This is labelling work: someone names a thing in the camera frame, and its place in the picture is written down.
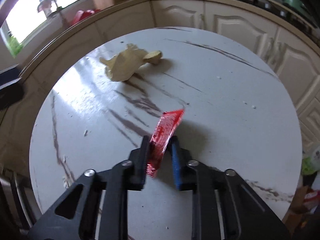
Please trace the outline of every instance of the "red and white package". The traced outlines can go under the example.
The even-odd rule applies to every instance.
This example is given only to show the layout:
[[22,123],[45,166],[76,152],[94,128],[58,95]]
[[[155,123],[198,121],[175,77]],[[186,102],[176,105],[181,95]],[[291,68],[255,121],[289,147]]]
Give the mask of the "red and white package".
[[173,132],[180,124],[183,113],[183,109],[164,112],[160,118],[150,140],[151,153],[147,162],[147,174],[152,178],[155,178],[157,175],[157,170],[160,168],[165,149]]

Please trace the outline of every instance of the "silver screw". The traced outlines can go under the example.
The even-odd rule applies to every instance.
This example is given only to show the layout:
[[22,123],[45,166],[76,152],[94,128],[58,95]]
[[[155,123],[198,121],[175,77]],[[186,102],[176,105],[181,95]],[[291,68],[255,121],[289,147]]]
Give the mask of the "silver screw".
[[84,175],[87,176],[87,177],[91,177],[95,174],[96,172],[92,169],[88,169],[84,172]]
[[198,166],[198,165],[199,165],[199,162],[196,161],[196,160],[191,160],[191,161],[188,161],[188,165],[189,165],[189,166],[192,166],[192,167]]
[[228,170],[226,170],[226,174],[230,177],[233,177],[236,175],[236,172],[232,169],[228,169]]
[[125,161],[122,162],[121,165],[124,166],[124,167],[130,167],[132,165],[132,161],[125,160]]

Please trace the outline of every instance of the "marble tabletop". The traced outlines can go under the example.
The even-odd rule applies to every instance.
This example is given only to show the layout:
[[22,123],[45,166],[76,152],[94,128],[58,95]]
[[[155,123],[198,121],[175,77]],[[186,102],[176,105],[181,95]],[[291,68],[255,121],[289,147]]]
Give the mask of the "marble tabletop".
[[[161,50],[128,81],[112,82],[99,57],[127,43]],[[295,192],[301,134],[291,99],[257,55],[228,38],[192,28],[130,33],[94,49],[59,79],[44,101],[30,144],[30,176],[45,212],[85,170],[110,169],[151,135],[163,111],[184,108],[175,134],[193,158],[232,168],[279,218]],[[142,192],[129,192],[128,232],[136,240],[188,239],[191,192],[174,189],[170,156]]]

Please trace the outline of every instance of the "red packet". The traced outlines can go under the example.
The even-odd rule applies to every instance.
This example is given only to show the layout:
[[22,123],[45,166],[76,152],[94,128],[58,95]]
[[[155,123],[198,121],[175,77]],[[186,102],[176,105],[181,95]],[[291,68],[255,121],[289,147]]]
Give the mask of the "red packet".
[[150,140],[151,153],[147,163],[147,174],[152,178],[155,178],[157,175],[157,170],[160,168],[165,149],[173,132],[180,124],[183,113],[183,109],[164,112],[160,118]]

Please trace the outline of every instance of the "round white table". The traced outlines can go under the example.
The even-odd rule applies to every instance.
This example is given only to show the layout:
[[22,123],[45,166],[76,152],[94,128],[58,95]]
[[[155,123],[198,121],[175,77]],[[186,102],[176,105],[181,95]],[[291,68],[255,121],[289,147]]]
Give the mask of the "round white table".
[[[143,65],[127,82],[111,82],[99,57],[110,59],[127,43],[161,50],[163,59]],[[30,144],[30,176],[42,212],[64,192],[63,177],[72,181],[89,168],[103,171],[127,159],[142,136],[153,133],[163,111],[180,108],[185,114],[175,134],[181,147],[207,165],[236,170],[282,219],[302,152],[290,97],[250,50],[191,28],[119,37],[59,79],[41,107]],[[191,196],[175,190],[165,155],[156,180],[147,178],[142,192],[129,192],[129,235],[189,239]]]

